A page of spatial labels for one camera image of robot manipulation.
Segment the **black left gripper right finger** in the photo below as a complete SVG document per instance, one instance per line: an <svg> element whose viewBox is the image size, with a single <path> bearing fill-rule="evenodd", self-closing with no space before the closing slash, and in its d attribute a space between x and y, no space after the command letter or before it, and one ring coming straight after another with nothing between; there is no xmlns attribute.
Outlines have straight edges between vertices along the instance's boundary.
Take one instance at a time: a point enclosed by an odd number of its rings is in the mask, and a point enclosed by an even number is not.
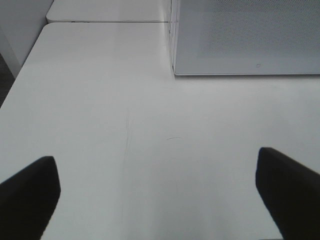
<svg viewBox="0 0 320 240"><path fill-rule="evenodd" d="M285 240L320 238L320 175L271 147L258 152L255 185Z"/></svg>

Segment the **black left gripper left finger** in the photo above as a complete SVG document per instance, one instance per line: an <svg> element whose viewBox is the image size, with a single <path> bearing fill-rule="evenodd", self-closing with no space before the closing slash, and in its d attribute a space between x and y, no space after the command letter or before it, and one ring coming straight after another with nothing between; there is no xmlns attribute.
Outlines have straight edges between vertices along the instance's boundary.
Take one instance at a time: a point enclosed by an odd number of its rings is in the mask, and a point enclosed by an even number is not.
<svg viewBox="0 0 320 240"><path fill-rule="evenodd" d="M44 156L0 184L0 238L39 240L61 195L56 161Z"/></svg>

